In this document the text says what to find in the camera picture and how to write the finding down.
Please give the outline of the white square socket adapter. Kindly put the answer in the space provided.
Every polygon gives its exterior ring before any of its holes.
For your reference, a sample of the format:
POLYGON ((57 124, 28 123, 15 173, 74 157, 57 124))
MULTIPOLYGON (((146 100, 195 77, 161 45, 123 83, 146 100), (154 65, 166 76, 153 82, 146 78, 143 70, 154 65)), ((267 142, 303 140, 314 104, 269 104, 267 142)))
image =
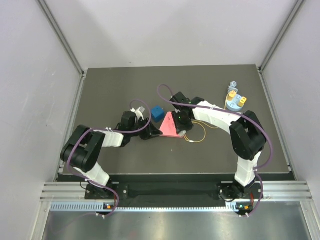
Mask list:
POLYGON ((183 131, 179 132, 177 135, 178 135, 180 138, 183 138, 183 137, 185 136, 185 134, 186 134, 186 131, 183 130, 183 131))

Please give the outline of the yellow plug adapter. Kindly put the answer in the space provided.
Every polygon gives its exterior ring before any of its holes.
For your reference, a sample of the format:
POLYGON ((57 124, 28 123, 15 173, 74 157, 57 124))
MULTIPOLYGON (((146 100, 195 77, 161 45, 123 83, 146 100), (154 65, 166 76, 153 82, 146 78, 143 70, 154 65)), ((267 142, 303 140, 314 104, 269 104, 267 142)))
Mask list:
POLYGON ((240 108, 242 108, 242 107, 245 105, 246 101, 247 101, 247 98, 243 96, 243 97, 238 101, 237 105, 238 105, 240 108))

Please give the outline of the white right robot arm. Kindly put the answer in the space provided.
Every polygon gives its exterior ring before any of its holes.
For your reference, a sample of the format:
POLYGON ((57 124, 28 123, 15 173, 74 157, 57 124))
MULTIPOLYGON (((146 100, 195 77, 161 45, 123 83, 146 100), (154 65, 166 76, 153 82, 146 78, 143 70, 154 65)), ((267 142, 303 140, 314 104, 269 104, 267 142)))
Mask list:
POLYGON ((256 181, 258 160, 268 140, 256 114, 249 110, 245 113, 231 112, 199 97, 189 100, 182 92, 172 96, 170 102, 176 109, 174 114, 180 126, 187 127, 191 120, 201 121, 230 135, 237 155, 237 169, 234 181, 220 190, 220 196, 235 200, 249 195, 256 181))

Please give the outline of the yellow charger with cable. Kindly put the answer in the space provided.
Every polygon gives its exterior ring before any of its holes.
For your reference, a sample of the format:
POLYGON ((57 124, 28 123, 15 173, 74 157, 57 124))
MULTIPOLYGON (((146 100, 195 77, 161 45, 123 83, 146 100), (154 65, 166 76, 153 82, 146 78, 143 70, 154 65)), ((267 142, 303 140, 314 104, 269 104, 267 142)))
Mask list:
POLYGON ((207 136, 205 126, 214 129, 221 129, 229 135, 232 122, 236 122, 240 117, 232 112, 228 112, 225 108, 220 108, 208 101, 200 101, 195 108, 192 109, 194 120, 192 123, 200 125, 203 128, 204 135, 201 140, 190 140, 185 134, 184 139, 189 143, 201 143, 207 136))

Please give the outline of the blue cube power socket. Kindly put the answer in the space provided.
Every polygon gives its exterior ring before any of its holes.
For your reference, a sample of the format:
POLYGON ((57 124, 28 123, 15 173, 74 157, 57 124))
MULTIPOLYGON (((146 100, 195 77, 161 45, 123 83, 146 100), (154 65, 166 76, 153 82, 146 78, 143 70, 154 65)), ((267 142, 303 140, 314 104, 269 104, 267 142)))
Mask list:
POLYGON ((165 117, 165 111, 158 105, 151 109, 151 118, 155 123, 160 122, 165 117))

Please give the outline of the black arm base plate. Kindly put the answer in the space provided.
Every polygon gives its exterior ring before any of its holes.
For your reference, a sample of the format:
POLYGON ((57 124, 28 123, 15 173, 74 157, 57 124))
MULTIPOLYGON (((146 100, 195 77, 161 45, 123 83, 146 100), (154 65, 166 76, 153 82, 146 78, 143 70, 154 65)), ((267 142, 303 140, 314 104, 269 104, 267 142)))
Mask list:
POLYGON ((262 193, 260 183, 244 188, 233 182, 121 182, 111 183, 121 200, 151 196, 205 196, 213 200, 250 199, 257 200, 262 193))

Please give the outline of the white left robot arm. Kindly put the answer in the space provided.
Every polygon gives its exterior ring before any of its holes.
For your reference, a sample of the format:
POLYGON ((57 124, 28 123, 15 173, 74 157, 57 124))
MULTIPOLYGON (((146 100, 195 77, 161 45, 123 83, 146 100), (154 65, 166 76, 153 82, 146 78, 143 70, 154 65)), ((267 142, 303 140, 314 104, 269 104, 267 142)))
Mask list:
POLYGON ((115 130, 91 130, 79 125, 63 146, 60 159, 89 181, 86 190, 90 194, 106 199, 114 191, 111 177, 98 163, 102 148, 123 148, 133 137, 146 141, 163 134, 143 111, 143 107, 125 111, 115 130))

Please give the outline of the pink triangular power strip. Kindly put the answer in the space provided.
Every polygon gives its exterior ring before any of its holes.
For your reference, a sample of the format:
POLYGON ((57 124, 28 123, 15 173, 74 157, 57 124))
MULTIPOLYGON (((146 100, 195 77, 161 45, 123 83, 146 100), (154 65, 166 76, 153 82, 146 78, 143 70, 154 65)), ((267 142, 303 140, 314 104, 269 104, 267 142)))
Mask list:
POLYGON ((176 127, 174 123, 174 119, 171 112, 168 112, 164 120, 160 126, 160 131, 162 131, 162 137, 169 137, 169 138, 182 138, 179 137, 176 132, 176 127))

